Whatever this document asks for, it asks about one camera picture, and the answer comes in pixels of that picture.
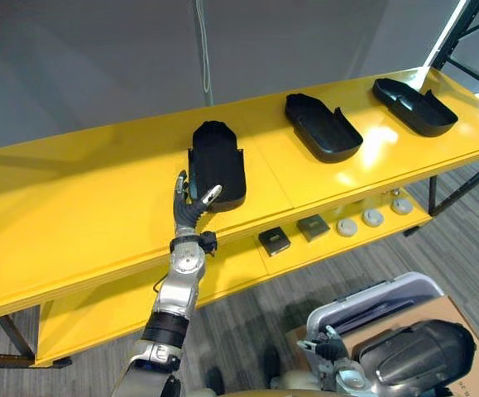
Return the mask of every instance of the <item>white round object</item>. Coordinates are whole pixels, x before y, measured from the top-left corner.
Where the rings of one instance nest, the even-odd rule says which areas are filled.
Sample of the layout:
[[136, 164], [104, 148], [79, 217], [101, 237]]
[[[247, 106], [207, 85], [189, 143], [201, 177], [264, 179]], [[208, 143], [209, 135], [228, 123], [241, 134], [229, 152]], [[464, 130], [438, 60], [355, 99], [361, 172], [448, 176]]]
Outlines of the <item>white round object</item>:
[[406, 215], [407, 213], [412, 212], [414, 206], [406, 198], [396, 198], [391, 203], [391, 209], [394, 211], [394, 213], [398, 213], [399, 215]]
[[369, 227], [377, 227], [385, 221], [385, 217], [382, 216], [382, 213], [372, 208], [364, 211], [362, 221]]
[[351, 237], [357, 233], [357, 224], [352, 219], [341, 219], [337, 222], [337, 232], [341, 236]]

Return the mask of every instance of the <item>robotic hand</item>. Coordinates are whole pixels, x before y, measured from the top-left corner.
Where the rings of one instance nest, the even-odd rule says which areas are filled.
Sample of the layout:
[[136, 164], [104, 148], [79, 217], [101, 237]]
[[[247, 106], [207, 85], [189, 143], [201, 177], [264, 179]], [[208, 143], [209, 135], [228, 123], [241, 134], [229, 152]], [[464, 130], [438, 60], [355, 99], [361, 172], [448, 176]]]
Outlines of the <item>robotic hand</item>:
[[217, 250], [215, 233], [198, 235], [195, 228], [200, 216], [222, 191], [222, 186], [216, 185], [201, 199], [188, 203], [186, 179], [183, 170], [175, 184], [175, 238], [170, 243], [169, 273], [113, 397], [180, 395], [180, 382], [171, 374], [180, 367], [182, 345], [205, 271], [205, 254]]
[[377, 397], [371, 382], [360, 364], [349, 357], [342, 338], [333, 327], [327, 326], [318, 339], [298, 341], [298, 347], [320, 358], [319, 382], [322, 390], [344, 395]]

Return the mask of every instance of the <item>yellow tabletop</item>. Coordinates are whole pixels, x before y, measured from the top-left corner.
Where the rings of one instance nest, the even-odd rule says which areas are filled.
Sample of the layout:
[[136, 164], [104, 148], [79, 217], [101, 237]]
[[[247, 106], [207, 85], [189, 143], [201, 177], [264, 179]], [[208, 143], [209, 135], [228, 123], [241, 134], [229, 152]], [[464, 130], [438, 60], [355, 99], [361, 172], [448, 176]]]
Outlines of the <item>yellow tabletop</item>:
[[375, 76], [294, 91], [341, 106], [362, 134], [358, 153], [337, 164], [297, 139], [287, 93], [0, 149], [0, 315], [162, 263], [172, 185], [205, 120], [226, 122], [245, 153], [245, 203], [201, 222], [221, 242], [479, 159], [474, 95], [427, 68], [384, 76], [431, 88], [459, 121], [443, 136], [417, 135], [373, 98]]
[[[268, 256], [256, 237], [244, 237], [219, 247], [215, 257], [207, 256], [198, 306], [430, 220], [403, 189], [400, 197], [412, 202], [411, 213], [394, 213], [390, 206], [395, 196], [389, 193], [320, 213], [331, 230], [312, 242], [305, 239], [295, 222], [282, 225], [290, 247], [275, 256]], [[369, 227], [362, 221], [362, 212], [367, 208], [382, 213], [384, 222], [379, 227]], [[357, 234], [340, 236], [336, 222], [341, 218], [351, 218], [357, 225]], [[42, 304], [36, 366], [49, 366], [53, 360], [142, 328], [156, 297], [153, 285], [166, 271], [167, 264], [158, 265]]]

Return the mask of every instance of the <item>shelf leg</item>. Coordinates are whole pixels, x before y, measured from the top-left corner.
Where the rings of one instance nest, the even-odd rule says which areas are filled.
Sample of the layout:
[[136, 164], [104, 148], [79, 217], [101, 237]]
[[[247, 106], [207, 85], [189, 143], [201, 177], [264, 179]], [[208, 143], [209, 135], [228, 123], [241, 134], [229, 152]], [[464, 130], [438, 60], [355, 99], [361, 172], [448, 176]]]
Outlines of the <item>shelf leg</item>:
[[[444, 201], [440, 204], [436, 205], [436, 186], [438, 182], [438, 177], [433, 176], [430, 178], [429, 183], [429, 215], [431, 217], [436, 217], [444, 210], [449, 208], [451, 205], [456, 203], [461, 197], [463, 197], [466, 193], [470, 192], [472, 189], [479, 185], [479, 171], [474, 174], [467, 182], [465, 182], [462, 186], [454, 190]], [[405, 237], [411, 236], [415, 232], [417, 232], [421, 227], [416, 226], [412, 227], [411, 229], [405, 230], [403, 234]]]

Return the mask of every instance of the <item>black joint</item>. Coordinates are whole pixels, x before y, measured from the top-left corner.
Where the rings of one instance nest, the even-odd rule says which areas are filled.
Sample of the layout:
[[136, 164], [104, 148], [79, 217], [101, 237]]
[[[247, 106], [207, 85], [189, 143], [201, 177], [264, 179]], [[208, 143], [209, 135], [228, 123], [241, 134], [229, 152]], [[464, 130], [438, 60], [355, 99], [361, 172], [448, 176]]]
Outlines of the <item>black joint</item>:
[[217, 250], [217, 235], [214, 232], [203, 232], [200, 236], [191, 234], [174, 238], [170, 241], [170, 253], [175, 250], [177, 244], [183, 242], [197, 242], [206, 254], [213, 254]]
[[200, 234], [199, 246], [206, 254], [213, 254], [217, 250], [217, 235], [214, 232]]
[[141, 339], [181, 348], [188, 330], [189, 320], [171, 313], [151, 315]]

